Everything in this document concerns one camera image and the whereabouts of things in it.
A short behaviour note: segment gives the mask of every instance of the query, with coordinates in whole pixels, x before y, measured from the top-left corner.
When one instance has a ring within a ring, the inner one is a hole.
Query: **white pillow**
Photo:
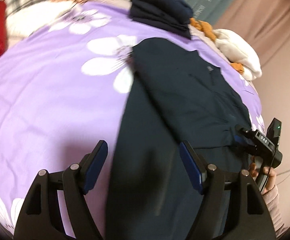
[[[72,1],[43,1],[26,7],[6,19],[8,37],[28,37],[51,23],[75,5]]]
[[[242,76],[247,81],[255,80],[262,76],[259,57],[254,49],[237,33],[225,30],[213,30],[217,39],[217,48],[231,62],[241,63],[244,67]]]

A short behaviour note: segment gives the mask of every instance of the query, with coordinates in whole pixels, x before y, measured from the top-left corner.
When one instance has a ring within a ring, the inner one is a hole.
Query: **silver screw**
[[[39,172],[38,172],[38,175],[39,176],[44,176],[46,174],[46,170],[40,170]]]
[[[208,169],[211,170],[211,171],[214,171],[217,169],[217,166],[215,164],[208,164]]]
[[[246,177],[249,175],[249,171],[247,171],[247,170],[242,170],[241,173],[242,173],[242,175],[244,175]]]
[[[79,168],[79,164],[77,164],[77,163],[74,163],[74,164],[72,164],[71,166],[70,166],[70,169],[72,170],[72,171],[75,171],[75,170],[77,170]]]

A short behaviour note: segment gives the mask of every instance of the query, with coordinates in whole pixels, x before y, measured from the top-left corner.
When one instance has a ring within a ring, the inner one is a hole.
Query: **pink sleeve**
[[[272,218],[272,223],[274,224],[276,237],[282,235],[288,228],[282,221],[280,210],[279,210],[279,194],[278,188],[275,185],[274,188],[263,195],[263,199],[269,210],[269,214]]]

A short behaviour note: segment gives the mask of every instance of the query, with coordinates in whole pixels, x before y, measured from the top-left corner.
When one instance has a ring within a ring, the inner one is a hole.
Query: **purple bed sheet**
[[[255,90],[198,37],[192,40],[133,22],[128,11],[100,3],[75,6],[0,57],[0,223],[11,233],[24,197],[40,169],[61,171],[100,139],[109,155],[86,202],[104,235],[105,203],[120,122],[133,83],[125,62],[131,46],[161,37],[220,67],[264,129]],[[66,233],[74,236],[60,198]]]

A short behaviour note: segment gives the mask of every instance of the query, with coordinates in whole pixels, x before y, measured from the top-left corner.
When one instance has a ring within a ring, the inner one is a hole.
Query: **pink wall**
[[[290,169],[290,38],[263,66],[263,76],[253,83],[262,101],[265,125],[268,126],[273,117],[282,121],[280,151],[283,162],[277,168],[281,173]],[[277,184],[283,220],[290,225],[290,172],[278,176]]]

